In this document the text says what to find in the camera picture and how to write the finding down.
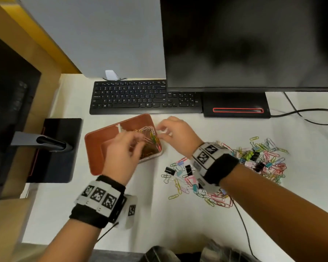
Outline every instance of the red accent line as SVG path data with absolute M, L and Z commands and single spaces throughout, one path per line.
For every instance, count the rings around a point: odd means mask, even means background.
M 238 110 L 260 110 L 261 112 L 246 112 L 246 111 L 216 111 L 216 110 L 228 110 L 228 109 L 238 109 Z M 214 113 L 258 113 L 258 114 L 262 114 L 264 113 L 264 109 L 263 108 L 213 108 L 213 112 Z
M 44 135 L 45 133 L 45 127 L 43 127 L 43 130 L 41 131 L 41 134 Z M 38 153 L 39 153 L 40 149 L 38 149 L 36 151 L 36 155 L 35 155 L 35 159 L 34 159 L 34 163 L 33 163 L 33 167 L 32 167 L 32 170 L 30 171 L 30 174 L 29 176 L 31 176 L 33 174 L 33 170 L 34 170 L 34 167 L 35 167 L 35 163 L 36 163 L 36 159 L 38 158 Z

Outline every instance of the keyboard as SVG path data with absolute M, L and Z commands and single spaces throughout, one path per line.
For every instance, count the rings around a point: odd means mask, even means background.
M 91 115 L 201 113 L 201 94 L 167 92 L 166 80 L 95 82 Z

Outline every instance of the left hand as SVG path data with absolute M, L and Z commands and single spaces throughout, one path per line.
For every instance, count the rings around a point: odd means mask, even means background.
M 138 161 L 140 160 L 145 142 L 140 132 L 121 132 L 107 148 L 105 166 L 102 175 L 108 176 L 126 186 L 130 181 Z M 131 153 L 130 146 L 138 142 Z

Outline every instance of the monitor screen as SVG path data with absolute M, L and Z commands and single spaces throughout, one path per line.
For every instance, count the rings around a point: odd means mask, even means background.
M 328 0 L 161 0 L 167 86 L 328 91 Z

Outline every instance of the desk surface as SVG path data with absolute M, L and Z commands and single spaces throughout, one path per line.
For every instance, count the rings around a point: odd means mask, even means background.
M 90 115 L 93 82 L 83 75 L 62 75 L 51 118 L 82 118 L 83 129 L 73 179 L 68 184 L 40 184 L 23 236 L 23 242 L 49 244 L 68 220 L 74 200 L 91 180 L 85 142 L 88 132 L 125 120 L 134 115 Z M 289 93 L 300 108 L 328 108 L 328 93 Z M 267 93 L 271 113 L 292 111 L 280 92 Z M 297 115 L 266 120 L 204 118 L 203 114 L 177 114 L 205 141 L 220 140 L 231 147 L 249 147 L 249 138 L 271 138 L 289 150 L 288 169 L 283 185 L 328 211 L 328 127 L 309 124 Z M 328 114 L 304 114 L 317 122 L 328 123 Z M 155 124 L 167 114 L 152 115 Z M 166 166 L 182 158 L 163 144 L 162 156 L 140 164 L 126 193 L 138 197 L 138 216 L 132 229 L 111 230 L 96 249 L 146 252 L 153 245 L 173 251 L 201 250 L 206 239 L 249 252 L 242 222 L 234 207 L 210 207 L 194 194 L 168 200 L 175 187 L 163 182 Z M 292 261 L 247 215 L 241 214 L 248 229 L 254 254 L 262 261 Z

